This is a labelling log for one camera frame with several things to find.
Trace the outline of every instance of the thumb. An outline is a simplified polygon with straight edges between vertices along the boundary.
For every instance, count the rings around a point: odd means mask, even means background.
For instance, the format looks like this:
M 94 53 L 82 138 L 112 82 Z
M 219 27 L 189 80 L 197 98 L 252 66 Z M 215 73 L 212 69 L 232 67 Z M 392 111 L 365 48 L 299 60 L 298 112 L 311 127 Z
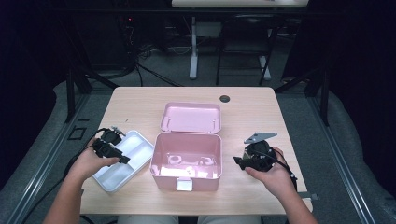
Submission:
M 254 178 L 257 179 L 258 174 L 259 174 L 259 171 L 255 170 L 255 169 L 253 169 L 253 168 L 251 168 L 251 167 L 246 167 L 246 168 L 245 168 L 245 171 L 246 171 L 249 175 L 251 175 L 251 176 L 253 176 Z
M 117 162 L 119 162 L 120 158 L 117 157 L 112 157 L 112 158 L 103 158 L 103 164 L 104 166 L 110 166 L 113 165 Z

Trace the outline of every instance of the wrist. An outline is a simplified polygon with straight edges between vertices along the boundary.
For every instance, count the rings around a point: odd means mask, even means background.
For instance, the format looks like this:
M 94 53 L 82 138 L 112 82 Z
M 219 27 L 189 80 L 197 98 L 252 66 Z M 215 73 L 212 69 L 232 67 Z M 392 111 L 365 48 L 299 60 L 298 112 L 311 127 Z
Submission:
M 69 182 L 74 186 L 82 186 L 84 181 L 85 181 L 85 177 L 79 174 L 73 174 L 72 172 L 67 174 L 66 178 L 64 179 L 64 182 Z
M 277 197 L 279 201 L 283 204 L 285 202 L 290 202 L 294 200 L 301 200 L 300 195 L 295 190 L 288 190 L 286 192 L 283 192 L 280 194 L 279 197 Z

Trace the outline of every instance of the pink box lid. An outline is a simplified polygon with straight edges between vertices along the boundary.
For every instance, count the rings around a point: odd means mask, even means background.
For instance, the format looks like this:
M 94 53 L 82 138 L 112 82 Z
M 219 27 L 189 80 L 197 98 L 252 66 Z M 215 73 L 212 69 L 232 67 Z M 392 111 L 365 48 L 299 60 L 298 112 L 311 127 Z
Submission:
M 203 103 L 171 102 L 163 111 L 161 129 L 174 133 L 218 133 L 220 106 Z

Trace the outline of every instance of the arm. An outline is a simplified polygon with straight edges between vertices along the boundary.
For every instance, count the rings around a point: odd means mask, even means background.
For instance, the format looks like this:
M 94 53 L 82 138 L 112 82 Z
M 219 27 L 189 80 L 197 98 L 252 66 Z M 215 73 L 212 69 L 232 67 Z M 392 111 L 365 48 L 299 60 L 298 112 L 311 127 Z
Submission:
M 118 158 L 99 158 L 92 147 L 85 149 L 70 168 L 44 223 L 78 223 L 82 184 L 100 168 L 118 161 Z
M 279 148 L 274 147 L 274 149 L 283 154 Z M 279 153 L 276 153 L 276 157 L 279 161 L 283 161 Z M 280 164 L 276 163 L 274 167 L 266 173 L 259 172 L 250 167 L 247 167 L 245 170 L 249 175 L 260 180 L 264 186 L 279 199 L 285 209 L 290 224 L 318 223 L 294 189 L 289 173 Z

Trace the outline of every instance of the wooden table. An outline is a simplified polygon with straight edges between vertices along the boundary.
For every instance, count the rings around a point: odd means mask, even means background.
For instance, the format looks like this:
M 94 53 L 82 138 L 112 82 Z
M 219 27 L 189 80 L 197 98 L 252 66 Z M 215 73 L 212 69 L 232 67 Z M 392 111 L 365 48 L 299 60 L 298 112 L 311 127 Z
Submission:
M 220 101 L 228 95 L 230 102 Z M 233 156 L 242 156 L 244 140 L 255 132 L 277 133 L 267 139 L 284 151 L 298 177 L 298 190 L 305 182 L 291 145 L 288 130 L 270 88 L 245 87 L 122 87 L 115 89 L 101 128 L 117 126 L 137 130 L 153 145 L 160 129 L 164 107 L 169 102 L 218 104 L 221 108 L 223 173 L 217 191 L 172 191 L 158 189 L 146 165 L 115 193 L 106 193 L 93 178 L 83 185 L 81 214 L 142 215 L 274 215 L 285 214 L 279 201 L 258 180 L 242 171 Z M 312 204 L 304 200 L 312 211 Z

